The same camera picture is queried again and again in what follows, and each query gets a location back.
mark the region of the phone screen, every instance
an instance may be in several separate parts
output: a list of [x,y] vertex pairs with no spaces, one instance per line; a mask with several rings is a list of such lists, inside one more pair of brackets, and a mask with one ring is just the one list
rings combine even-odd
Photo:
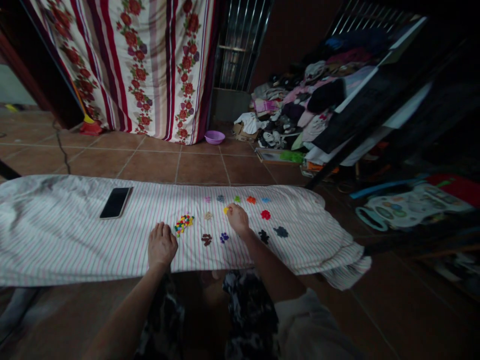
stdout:
[[130,187],[114,188],[100,214],[100,219],[118,218],[122,214],[124,203],[127,201],[130,190]]

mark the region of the metal grate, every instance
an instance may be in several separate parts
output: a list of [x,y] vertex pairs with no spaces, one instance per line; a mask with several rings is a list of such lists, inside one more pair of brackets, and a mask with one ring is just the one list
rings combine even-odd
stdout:
[[247,91],[267,30],[273,0],[229,0],[216,53],[214,86]]
[[413,16],[411,12],[372,2],[348,0],[340,11],[340,17],[331,35],[367,28],[385,28],[389,33],[408,22]]

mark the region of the pants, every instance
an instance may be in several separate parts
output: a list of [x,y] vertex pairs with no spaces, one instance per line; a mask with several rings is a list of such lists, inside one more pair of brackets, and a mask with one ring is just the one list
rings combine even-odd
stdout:
[[[232,330],[225,359],[277,359],[278,318],[254,269],[232,270],[223,281],[230,295],[228,312]],[[178,302],[174,283],[166,274],[158,287],[134,359],[182,359],[185,308]]]

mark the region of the purple bowl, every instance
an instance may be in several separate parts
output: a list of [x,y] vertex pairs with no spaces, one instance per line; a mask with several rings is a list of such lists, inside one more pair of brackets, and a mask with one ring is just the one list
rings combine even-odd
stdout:
[[225,134],[220,131],[210,130],[205,133],[205,140],[209,144],[218,145],[225,140]]

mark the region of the striped curtain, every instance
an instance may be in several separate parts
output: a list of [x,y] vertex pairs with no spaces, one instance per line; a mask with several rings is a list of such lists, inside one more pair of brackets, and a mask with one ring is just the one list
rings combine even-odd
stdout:
[[30,0],[90,117],[192,145],[208,123],[218,0]]

